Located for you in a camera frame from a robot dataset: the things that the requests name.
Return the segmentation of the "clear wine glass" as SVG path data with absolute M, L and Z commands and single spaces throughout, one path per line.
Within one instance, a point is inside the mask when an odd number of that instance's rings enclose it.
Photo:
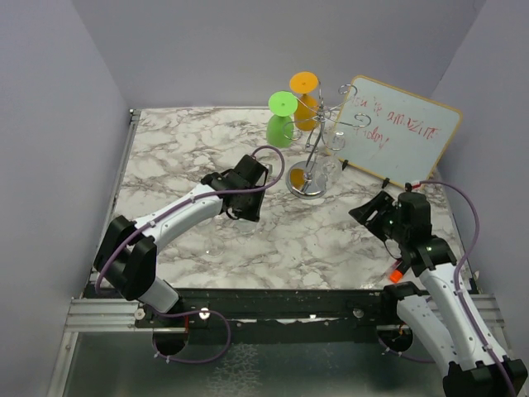
M 225 250 L 224 241 L 217 235 L 216 223 L 210 219 L 204 226 L 204 251 L 208 256 L 218 257 Z
M 342 163 L 339 154 L 347 143 L 346 134 L 342 131 L 328 132 L 323 137 L 326 155 L 317 160 L 315 177 L 317 185 L 325 190 L 330 189 L 340 178 Z

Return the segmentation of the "green plastic wine glass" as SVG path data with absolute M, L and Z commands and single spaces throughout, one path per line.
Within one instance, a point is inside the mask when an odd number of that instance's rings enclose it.
M 272 117 L 266 129 L 266 139 L 271 146 L 286 148 L 293 142 L 293 119 L 298 108 L 297 98 L 288 91 L 278 91 L 269 97 Z

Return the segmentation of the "orange plastic wine glass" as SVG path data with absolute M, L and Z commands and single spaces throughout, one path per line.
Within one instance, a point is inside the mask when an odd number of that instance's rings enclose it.
M 317 76 L 309 71 L 296 73 L 289 81 L 291 91 L 298 95 L 298 107 L 294 112 L 295 127 L 302 132 L 309 132 L 316 127 L 315 116 L 318 101 L 311 95 L 319 86 Z

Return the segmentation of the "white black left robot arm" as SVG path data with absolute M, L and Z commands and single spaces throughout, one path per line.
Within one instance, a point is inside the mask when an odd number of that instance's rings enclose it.
M 258 222 L 268 168 L 244 155 L 235 168 L 205 175 L 185 196 L 135 220 L 111 221 L 93 268 L 119 294 L 154 309 L 161 324 L 177 324 L 183 314 L 179 293 L 156 275 L 158 254 L 201 222 L 226 213 L 229 218 Z

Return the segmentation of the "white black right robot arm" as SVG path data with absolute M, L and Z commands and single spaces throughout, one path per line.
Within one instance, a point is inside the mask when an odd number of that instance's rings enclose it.
M 349 214 L 380 241 L 393 240 L 402 263 L 436 304 L 433 313 L 412 282 L 388 285 L 379 304 L 388 323 L 403 321 L 436 363 L 447 396 L 516 396 L 527 368 L 512 359 L 490 332 L 457 270 L 448 243 L 433 234 L 431 206 L 424 194 L 381 191 Z

